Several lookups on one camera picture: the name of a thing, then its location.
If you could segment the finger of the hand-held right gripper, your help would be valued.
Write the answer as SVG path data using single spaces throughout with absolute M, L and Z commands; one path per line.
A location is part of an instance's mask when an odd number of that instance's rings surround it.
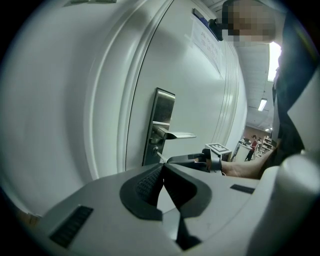
M 207 160 L 203 153 L 194 153 L 172 156 L 167 160 L 167 163 L 181 166 L 206 166 Z

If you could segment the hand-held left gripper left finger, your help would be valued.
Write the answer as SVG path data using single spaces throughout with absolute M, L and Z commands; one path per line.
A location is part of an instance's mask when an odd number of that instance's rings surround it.
M 55 256 L 176 256 L 157 207 L 161 164 L 94 180 L 51 208 L 38 228 Z

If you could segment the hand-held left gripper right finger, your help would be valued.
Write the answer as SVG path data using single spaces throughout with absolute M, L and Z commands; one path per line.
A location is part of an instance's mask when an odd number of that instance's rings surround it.
M 164 185 L 176 205 L 163 223 L 176 230 L 164 238 L 165 256 L 246 256 L 262 216 L 257 179 L 223 176 L 164 164 Z

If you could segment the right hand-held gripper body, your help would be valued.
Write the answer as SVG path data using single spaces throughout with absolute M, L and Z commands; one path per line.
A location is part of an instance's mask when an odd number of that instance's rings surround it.
M 208 172 L 222 172 L 222 162 L 229 162 L 232 157 L 232 151 L 220 143 L 205 144 L 201 151 L 206 158 L 206 170 Z

